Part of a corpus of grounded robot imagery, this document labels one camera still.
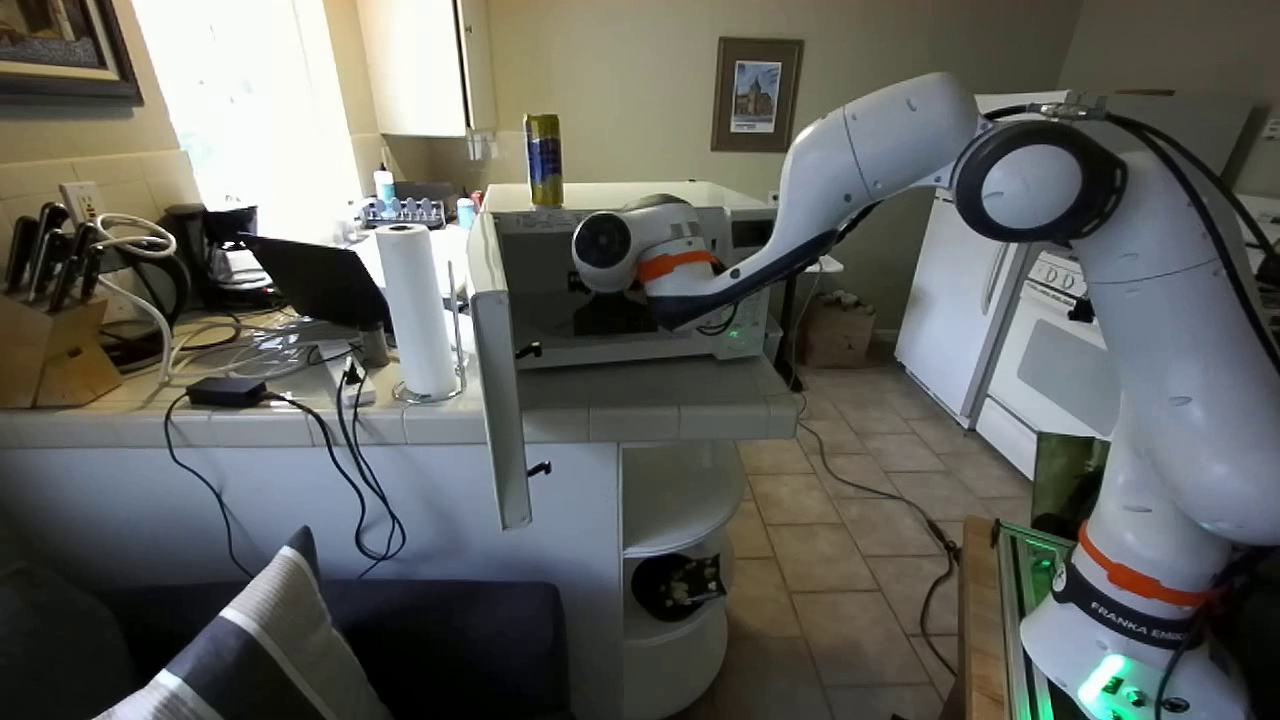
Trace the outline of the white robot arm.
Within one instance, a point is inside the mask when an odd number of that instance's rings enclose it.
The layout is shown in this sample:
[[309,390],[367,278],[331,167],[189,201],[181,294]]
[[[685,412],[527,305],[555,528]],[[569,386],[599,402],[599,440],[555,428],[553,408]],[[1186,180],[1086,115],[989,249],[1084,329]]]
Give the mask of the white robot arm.
[[1198,619],[1244,551],[1280,544],[1280,364],[1244,279],[1244,210],[1164,133],[1130,124],[1112,148],[1091,114],[982,114],[927,72],[789,144],[772,236],[749,260],[720,269],[685,204],[643,201],[581,222],[570,263],[589,290],[637,290],[655,322],[686,323],[809,269],[921,186],[982,241],[1062,244],[1117,381],[1095,505],[1018,650],[1086,720],[1259,720]]

